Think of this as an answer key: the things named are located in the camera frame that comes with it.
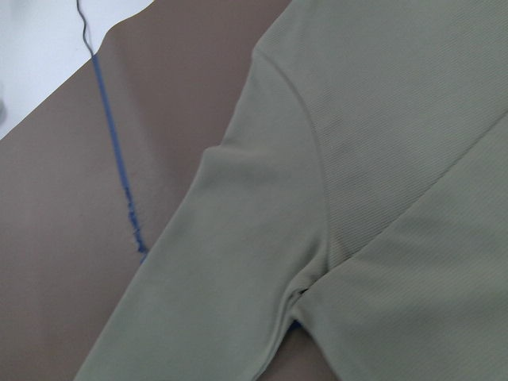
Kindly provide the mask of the olive green long-sleeve shirt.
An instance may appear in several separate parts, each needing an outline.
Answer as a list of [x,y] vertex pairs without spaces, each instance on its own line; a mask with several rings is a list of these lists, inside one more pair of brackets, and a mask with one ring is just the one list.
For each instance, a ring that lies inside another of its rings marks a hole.
[[507,377],[507,4],[293,1],[79,380]]

